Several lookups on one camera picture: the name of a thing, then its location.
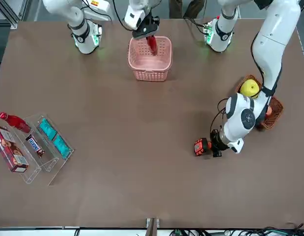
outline red box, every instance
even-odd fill
[[[10,171],[23,173],[27,170],[28,162],[21,150],[16,146],[13,136],[7,129],[2,127],[0,127],[0,153]]]

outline brown tabletop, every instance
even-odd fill
[[[81,54],[66,23],[21,22],[0,69],[0,111],[45,112],[76,149],[48,187],[25,184],[0,155],[0,227],[263,228],[304,222],[304,56],[294,32],[276,97],[274,129],[253,130],[240,154],[193,155],[217,102],[247,74],[260,77],[250,44],[261,20],[239,20],[217,54],[184,20],[162,20],[173,45],[164,83],[138,82],[128,67],[131,34],[104,23],[102,47]]]

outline pink plastic basket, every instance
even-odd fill
[[[130,40],[128,62],[137,80],[165,81],[171,67],[171,41],[167,37],[156,36],[156,42],[157,55],[153,56],[145,38]]]

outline brown woven basket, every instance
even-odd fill
[[[241,83],[237,86],[236,92],[240,92],[241,85],[249,79],[255,80],[260,89],[262,87],[261,83],[253,76],[253,75],[247,75]],[[277,119],[280,117],[280,115],[283,113],[284,107],[280,101],[278,101],[274,96],[272,97],[270,101],[270,106],[272,108],[272,114],[269,117],[266,117],[263,122],[261,122],[261,127],[265,129],[272,129],[274,124],[276,123]]]

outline apple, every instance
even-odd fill
[[[257,98],[260,88],[257,82],[253,79],[246,80],[240,88],[240,93],[247,97]]]

